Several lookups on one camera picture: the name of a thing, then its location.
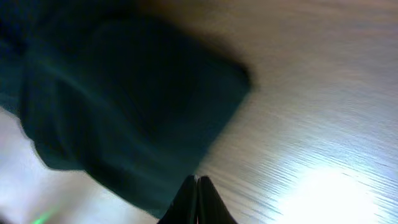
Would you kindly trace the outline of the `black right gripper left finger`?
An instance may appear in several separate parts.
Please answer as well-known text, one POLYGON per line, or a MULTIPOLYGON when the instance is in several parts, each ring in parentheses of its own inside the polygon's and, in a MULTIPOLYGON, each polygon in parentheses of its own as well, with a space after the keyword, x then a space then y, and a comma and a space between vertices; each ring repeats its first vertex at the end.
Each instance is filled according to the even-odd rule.
POLYGON ((157 224, 197 224, 197 179, 189 175, 157 224))

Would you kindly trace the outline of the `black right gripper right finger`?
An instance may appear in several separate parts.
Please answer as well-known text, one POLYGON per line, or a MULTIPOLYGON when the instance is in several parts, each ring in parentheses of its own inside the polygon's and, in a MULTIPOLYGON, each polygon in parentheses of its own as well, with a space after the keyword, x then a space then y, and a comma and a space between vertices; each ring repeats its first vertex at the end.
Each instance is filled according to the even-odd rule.
POLYGON ((197 184, 198 224, 238 224, 208 176, 200 177, 197 184))

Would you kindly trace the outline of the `black polo shirt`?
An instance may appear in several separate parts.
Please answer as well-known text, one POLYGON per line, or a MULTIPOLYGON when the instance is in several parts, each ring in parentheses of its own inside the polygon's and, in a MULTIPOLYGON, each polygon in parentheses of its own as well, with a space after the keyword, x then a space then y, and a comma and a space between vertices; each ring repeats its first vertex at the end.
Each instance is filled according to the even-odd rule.
POLYGON ((243 64, 135 1, 1 1, 1 106, 49 168, 156 218, 250 87, 243 64))

